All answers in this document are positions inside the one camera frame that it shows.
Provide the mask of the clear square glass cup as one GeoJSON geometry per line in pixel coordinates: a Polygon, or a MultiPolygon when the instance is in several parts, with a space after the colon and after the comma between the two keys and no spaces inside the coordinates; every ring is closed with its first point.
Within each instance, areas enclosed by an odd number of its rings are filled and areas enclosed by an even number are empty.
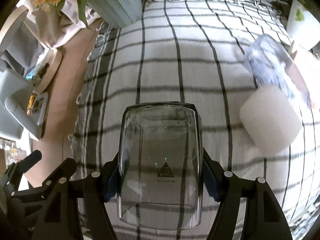
{"type": "Polygon", "coordinates": [[[201,221],[203,147],[196,107],[183,102],[141,103],[125,109],[119,157],[130,165],[117,196],[124,223],[189,230],[201,221]]]}

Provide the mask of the white frosted plastic cup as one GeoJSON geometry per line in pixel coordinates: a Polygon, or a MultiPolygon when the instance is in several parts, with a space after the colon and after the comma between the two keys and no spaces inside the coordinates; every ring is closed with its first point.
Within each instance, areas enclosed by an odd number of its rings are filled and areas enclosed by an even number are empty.
{"type": "Polygon", "coordinates": [[[285,150],[302,129],[301,119],[275,85],[259,87],[240,108],[240,120],[265,156],[285,150]]]}

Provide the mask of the pink plastic cup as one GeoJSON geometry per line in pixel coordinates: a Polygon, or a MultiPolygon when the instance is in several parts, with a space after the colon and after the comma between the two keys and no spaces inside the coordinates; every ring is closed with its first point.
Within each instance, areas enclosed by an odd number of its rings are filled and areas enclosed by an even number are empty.
{"type": "Polygon", "coordinates": [[[285,72],[294,84],[295,93],[299,99],[303,100],[307,107],[311,108],[310,93],[298,67],[294,62],[288,63],[285,67],[285,72]]]}

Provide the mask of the white patterned paper cup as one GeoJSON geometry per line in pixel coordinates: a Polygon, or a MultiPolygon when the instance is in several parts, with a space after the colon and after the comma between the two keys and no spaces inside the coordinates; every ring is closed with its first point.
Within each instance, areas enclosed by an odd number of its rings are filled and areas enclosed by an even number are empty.
{"type": "Polygon", "coordinates": [[[296,55],[297,55],[297,51],[298,51],[298,47],[297,45],[295,44],[295,42],[293,41],[289,47],[289,50],[288,50],[288,54],[290,55],[292,61],[295,60],[296,58],[296,55]]]}

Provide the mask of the white desktop device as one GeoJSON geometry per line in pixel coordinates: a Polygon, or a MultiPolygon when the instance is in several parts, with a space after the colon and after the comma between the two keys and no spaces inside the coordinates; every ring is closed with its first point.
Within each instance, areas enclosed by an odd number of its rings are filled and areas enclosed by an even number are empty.
{"type": "Polygon", "coordinates": [[[24,130],[34,140],[42,138],[49,94],[36,95],[35,102],[39,102],[40,107],[32,107],[28,113],[32,95],[33,85],[29,80],[12,69],[1,72],[1,138],[18,141],[24,130]]]}

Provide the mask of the pink beige curtain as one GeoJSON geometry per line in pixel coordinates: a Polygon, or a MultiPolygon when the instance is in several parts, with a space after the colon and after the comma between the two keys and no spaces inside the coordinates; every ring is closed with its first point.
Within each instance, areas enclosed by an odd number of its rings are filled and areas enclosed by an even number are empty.
{"type": "MultiPolygon", "coordinates": [[[[53,48],[66,44],[81,29],[87,28],[78,18],[76,0],[66,0],[61,10],[53,9],[49,12],[36,10],[33,0],[21,0],[28,9],[28,18],[35,23],[37,32],[44,43],[53,48]]],[[[100,18],[88,4],[85,7],[88,25],[100,18]]]]}

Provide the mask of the white plant pot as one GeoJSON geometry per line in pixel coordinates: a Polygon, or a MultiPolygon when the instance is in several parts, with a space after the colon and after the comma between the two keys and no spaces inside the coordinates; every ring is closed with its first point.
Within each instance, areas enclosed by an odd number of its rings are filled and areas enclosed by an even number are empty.
{"type": "Polygon", "coordinates": [[[292,1],[286,31],[306,50],[319,43],[319,21],[298,0],[292,1]]]}

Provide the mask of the light blue ribbed vase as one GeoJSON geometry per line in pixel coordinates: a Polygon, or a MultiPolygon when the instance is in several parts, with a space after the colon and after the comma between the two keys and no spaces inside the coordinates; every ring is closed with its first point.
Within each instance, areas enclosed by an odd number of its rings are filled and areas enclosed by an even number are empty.
{"type": "Polygon", "coordinates": [[[88,0],[88,5],[112,28],[124,28],[142,18],[141,0],[88,0]]]}

